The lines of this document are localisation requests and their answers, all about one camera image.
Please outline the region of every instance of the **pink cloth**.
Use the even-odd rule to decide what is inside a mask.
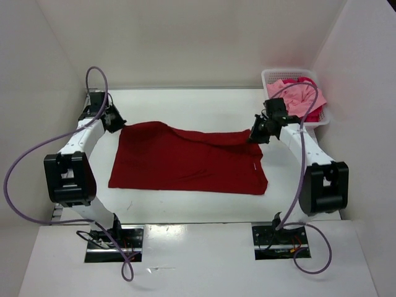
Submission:
[[[300,77],[298,79],[299,82],[305,80],[312,82],[312,80],[307,79],[305,77]],[[291,80],[286,80],[286,81],[287,83],[284,83],[282,79],[279,79],[273,84],[267,84],[268,96],[271,98],[279,90],[286,87],[287,85],[292,84]],[[322,91],[319,89],[318,91],[319,91],[319,96],[316,100],[315,105],[312,107],[311,111],[315,111],[316,109],[322,107],[327,103],[326,99],[323,97]],[[312,104],[312,101],[315,99],[315,90],[308,85],[295,85],[294,87],[290,87],[284,90],[281,94],[277,95],[277,97],[283,98],[289,115],[291,116],[296,115],[299,118],[302,118],[307,112],[310,105]]]

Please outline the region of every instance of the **laundry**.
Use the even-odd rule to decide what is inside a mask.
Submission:
[[[246,142],[249,134],[184,131],[158,121],[126,126],[108,185],[262,195],[262,152]]]
[[[271,98],[282,88],[296,82],[310,82],[316,85],[314,81],[308,77],[300,77],[298,80],[279,79],[273,84],[267,84],[268,96]],[[312,107],[311,112],[308,114],[306,122],[319,122],[320,113],[322,112],[323,106],[327,103],[326,99],[323,97],[322,91],[318,89],[318,92],[319,96],[315,105]],[[315,99],[315,90],[308,85],[295,85],[294,87],[284,90],[277,96],[283,98],[286,104],[286,109],[290,115],[296,115],[299,118],[302,118],[312,104],[312,101]]]

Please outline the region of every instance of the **white wall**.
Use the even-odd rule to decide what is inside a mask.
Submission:
[[[350,167],[354,219],[379,296],[395,296],[396,12],[386,0],[349,0],[314,70],[333,120],[320,144]]]
[[[266,67],[307,68],[344,2],[37,1],[81,81],[96,64],[121,88],[259,86]]]
[[[83,102],[82,84],[37,3],[0,0],[0,180],[12,161],[32,145],[74,127]],[[50,218],[52,203],[43,158],[61,142],[22,161],[11,177],[16,206]],[[14,215],[0,195],[0,288],[17,296],[38,226]]]

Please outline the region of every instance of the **red fabric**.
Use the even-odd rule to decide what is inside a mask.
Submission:
[[[184,131],[161,122],[121,131],[109,187],[264,194],[262,152],[249,130]]]
[[[310,79],[309,77],[305,77],[305,76],[301,76],[297,80],[294,80],[294,79],[283,79],[282,82],[284,84],[295,84],[297,82],[310,82],[314,86],[317,86],[312,79]],[[305,122],[306,123],[319,122],[321,120],[319,115],[321,114],[322,110],[323,110],[323,107],[320,106],[320,107],[316,108],[314,111],[310,112],[309,115],[307,116],[307,118],[305,119]]]

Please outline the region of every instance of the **plastic basket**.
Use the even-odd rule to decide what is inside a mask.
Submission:
[[[305,69],[267,69],[261,72],[262,84],[264,86],[265,100],[269,99],[267,84],[273,84],[278,79],[295,79],[305,76],[312,79],[315,84],[321,88],[321,85],[313,71]],[[314,129],[317,126],[327,125],[330,122],[330,111],[327,106],[323,106],[322,112],[319,115],[319,122],[304,123],[307,128]]]

